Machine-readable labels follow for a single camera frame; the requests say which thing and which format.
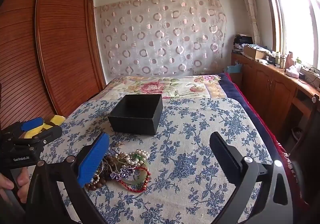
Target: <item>floral blanket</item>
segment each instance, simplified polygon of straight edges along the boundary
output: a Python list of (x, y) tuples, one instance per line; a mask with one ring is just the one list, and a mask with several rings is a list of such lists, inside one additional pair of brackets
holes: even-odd
[(162, 94), (163, 99), (226, 98), (218, 75), (170, 77), (126, 76), (113, 79), (92, 100), (118, 100), (126, 94)]
[[(61, 125), (62, 137), (45, 146), (42, 153), (48, 163), (61, 162), (91, 144), (101, 131), (110, 135), (110, 147), (118, 152), (129, 153), (138, 148), (150, 153), (151, 181), (145, 192), (134, 194), (115, 181), (88, 192), (109, 224), (211, 223), (235, 189), (209, 147), (214, 131), (220, 132), (243, 156), (250, 155), (257, 162), (272, 162), (252, 121), (233, 99), (163, 100), (155, 136), (114, 133), (107, 115), (116, 104), (111, 101), (82, 104)], [(118, 141), (124, 144), (116, 147)], [(65, 189), (61, 187), (60, 191), (69, 213), (78, 221)], [(259, 184), (240, 220), (249, 216), (258, 191)]]

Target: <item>pile of jewelry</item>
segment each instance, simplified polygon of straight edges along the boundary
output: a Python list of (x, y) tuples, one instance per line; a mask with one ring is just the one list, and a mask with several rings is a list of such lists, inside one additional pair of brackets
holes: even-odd
[[(137, 149), (135, 152), (129, 154), (124, 152), (118, 154), (113, 150), (113, 153), (105, 154), (91, 182), (87, 183), (85, 187), (88, 190), (95, 191), (105, 185), (108, 180), (116, 180), (132, 192), (143, 192), (146, 190), (147, 184), (150, 181), (151, 174), (146, 165), (149, 157), (150, 154), (141, 149)], [(138, 174), (139, 170), (145, 171), (147, 175), (142, 183), (141, 189), (134, 190), (128, 187), (126, 180), (129, 176)]]

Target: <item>blue pad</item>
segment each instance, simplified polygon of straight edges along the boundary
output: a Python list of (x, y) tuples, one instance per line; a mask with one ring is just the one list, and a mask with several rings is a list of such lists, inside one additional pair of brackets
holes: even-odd
[(79, 165), (78, 183), (80, 187), (91, 181), (108, 148), (109, 135), (102, 133), (94, 141), (93, 147)]
[(42, 119), (42, 117), (37, 117), (37, 118), (23, 122), (23, 124), (21, 125), (21, 130), (26, 132), (43, 125), (43, 123), (44, 123), (44, 120)]

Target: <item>wall covering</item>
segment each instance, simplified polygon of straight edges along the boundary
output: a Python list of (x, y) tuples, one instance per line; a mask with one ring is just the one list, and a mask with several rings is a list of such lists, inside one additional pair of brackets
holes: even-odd
[(129, 0), (97, 12), (110, 76), (213, 72), (222, 59), (226, 16), (219, 0)]

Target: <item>red string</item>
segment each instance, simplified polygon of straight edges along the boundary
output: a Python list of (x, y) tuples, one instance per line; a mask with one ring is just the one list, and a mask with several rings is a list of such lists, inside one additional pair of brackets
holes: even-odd
[[(149, 172), (146, 168), (144, 168), (144, 167), (136, 167), (135, 170), (136, 170), (136, 169), (145, 170), (145, 171), (147, 172), (147, 175), (149, 175), (149, 176), (151, 175), (150, 172)], [(130, 187), (129, 187), (125, 182), (123, 182), (122, 180), (120, 180), (119, 182), (120, 182), (125, 188), (127, 188), (129, 191), (131, 191), (131, 192), (140, 193), (140, 192), (144, 192), (144, 191), (146, 190), (146, 188), (141, 188), (140, 190), (134, 190), (134, 189), (130, 188)]]

